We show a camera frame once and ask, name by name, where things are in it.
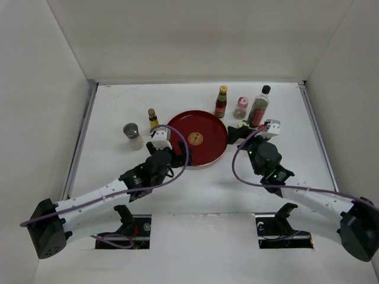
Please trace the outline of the pink-capped spice shaker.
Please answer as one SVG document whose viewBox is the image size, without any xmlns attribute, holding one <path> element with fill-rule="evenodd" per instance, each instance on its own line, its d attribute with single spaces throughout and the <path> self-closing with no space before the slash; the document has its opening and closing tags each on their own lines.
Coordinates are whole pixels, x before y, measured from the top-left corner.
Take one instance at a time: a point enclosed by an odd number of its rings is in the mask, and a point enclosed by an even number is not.
<svg viewBox="0 0 379 284">
<path fill-rule="evenodd" d="M 233 116 L 237 120 L 243 120 L 246 117 L 248 105 L 249 105 L 248 98 L 240 97 L 237 101 L 236 108 L 233 111 Z"/>
</svg>

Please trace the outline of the yellow-capped sauce bottle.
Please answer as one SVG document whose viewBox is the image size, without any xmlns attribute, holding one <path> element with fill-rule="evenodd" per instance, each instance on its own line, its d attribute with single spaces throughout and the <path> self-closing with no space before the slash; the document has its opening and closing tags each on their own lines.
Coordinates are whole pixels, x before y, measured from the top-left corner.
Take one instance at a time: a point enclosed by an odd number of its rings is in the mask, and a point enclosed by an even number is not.
<svg viewBox="0 0 379 284">
<path fill-rule="evenodd" d="M 227 105 L 227 90 L 228 88 L 226 85 L 221 85 L 219 89 L 219 94 L 214 109 L 214 115 L 217 118 L 223 118 L 225 115 Z"/>
</svg>

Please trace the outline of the tall dark soy sauce bottle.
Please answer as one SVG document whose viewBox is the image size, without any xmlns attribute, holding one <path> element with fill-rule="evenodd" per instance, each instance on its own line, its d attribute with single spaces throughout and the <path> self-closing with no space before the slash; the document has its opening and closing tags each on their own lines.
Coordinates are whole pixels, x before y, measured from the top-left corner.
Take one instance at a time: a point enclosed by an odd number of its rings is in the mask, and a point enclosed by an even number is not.
<svg viewBox="0 0 379 284">
<path fill-rule="evenodd" d="M 258 128 L 261 124 L 263 116 L 269 105 L 268 95 L 270 91 L 271 87 L 264 85 L 261 94 L 254 99 L 248 116 L 248 126 L 250 128 Z"/>
</svg>

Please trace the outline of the small yellow-label bottle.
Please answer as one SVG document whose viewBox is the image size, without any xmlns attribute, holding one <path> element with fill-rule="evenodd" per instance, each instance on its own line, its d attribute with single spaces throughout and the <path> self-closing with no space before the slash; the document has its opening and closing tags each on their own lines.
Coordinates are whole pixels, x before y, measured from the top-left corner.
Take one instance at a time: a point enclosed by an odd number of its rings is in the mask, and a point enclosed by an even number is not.
<svg viewBox="0 0 379 284">
<path fill-rule="evenodd" d="M 158 117 L 153 108 L 148 109 L 148 116 L 149 116 L 150 128 L 154 128 L 157 125 L 159 125 Z"/>
</svg>

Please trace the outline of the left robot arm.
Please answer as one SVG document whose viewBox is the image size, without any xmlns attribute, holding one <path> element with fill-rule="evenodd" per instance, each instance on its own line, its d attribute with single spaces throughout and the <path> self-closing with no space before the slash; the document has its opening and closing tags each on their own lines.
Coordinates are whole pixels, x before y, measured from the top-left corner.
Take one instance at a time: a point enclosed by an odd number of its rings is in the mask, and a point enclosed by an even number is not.
<svg viewBox="0 0 379 284">
<path fill-rule="evenodd" d="M 192 164 L 188 144 L 181 141 L 178 146 L 179 154 L 171 146 L 159 148 L 149 142 L 146 161 L 111 183 L 77 198 L 40 201 L 30 219 L 20 225 L 27 228 L 38 259 L 52 257 L 87 236 L 104 242 L 107 235 L 130 234 L 135 220 L 127 204 L 177 180 L 173 170 Z"/>
</svg>

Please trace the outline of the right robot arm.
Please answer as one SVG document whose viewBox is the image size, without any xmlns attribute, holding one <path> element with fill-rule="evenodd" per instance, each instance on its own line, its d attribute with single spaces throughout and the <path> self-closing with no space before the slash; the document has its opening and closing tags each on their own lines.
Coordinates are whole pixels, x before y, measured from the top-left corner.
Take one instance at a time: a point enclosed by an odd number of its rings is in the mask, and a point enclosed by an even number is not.
<svg viewBox="0 0 379 284">
<path fill-rule="evenodd" d="M 370 262 L 378 251 L 378 208 L 363 197 L 286 185 L 294 173 L 280 164 L 282 156 L 269 142 L 279 133 L 277 122 L 266 122 L 257 130 L 245 125 L 227 128 L 228 144 L 242 140 L 237 150 L 247 152 L 254 174 L 261 177 L 257 187 L 288 200 L 274 217 L 281 238 L 298 231 L 314 233 L 340 244 L 354 258 Z"/>
</svg>

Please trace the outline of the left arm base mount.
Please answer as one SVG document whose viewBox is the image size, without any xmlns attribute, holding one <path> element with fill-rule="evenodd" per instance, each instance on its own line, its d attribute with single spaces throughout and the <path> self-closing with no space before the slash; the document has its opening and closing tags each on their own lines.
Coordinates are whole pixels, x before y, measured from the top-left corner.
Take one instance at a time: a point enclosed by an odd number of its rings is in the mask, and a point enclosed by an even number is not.
<svg viewBox="0 0 379 284">
<path fill-rule="evenodd" d="M 148 250 L 150 249 L 151 215 L 132 215 L 126 205 L 117 205 L 115 212 L 121 225 L 113 232 L 99 233 L 96 250 Z"/>
</svg>

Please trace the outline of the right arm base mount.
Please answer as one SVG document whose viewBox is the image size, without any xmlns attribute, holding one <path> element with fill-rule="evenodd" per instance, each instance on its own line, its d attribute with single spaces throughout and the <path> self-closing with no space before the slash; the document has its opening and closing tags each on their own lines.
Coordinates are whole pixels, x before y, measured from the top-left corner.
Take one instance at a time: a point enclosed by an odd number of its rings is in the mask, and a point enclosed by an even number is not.
<svg viewBox="0 0 379 284">
<path fill-rule="evenodd" d="M 311 234 L 294 230 L 287 220 L 297 207 L 287 203 L 277 212 L 255 214 L 260 249 L 313 249 Z"/>
</svg>

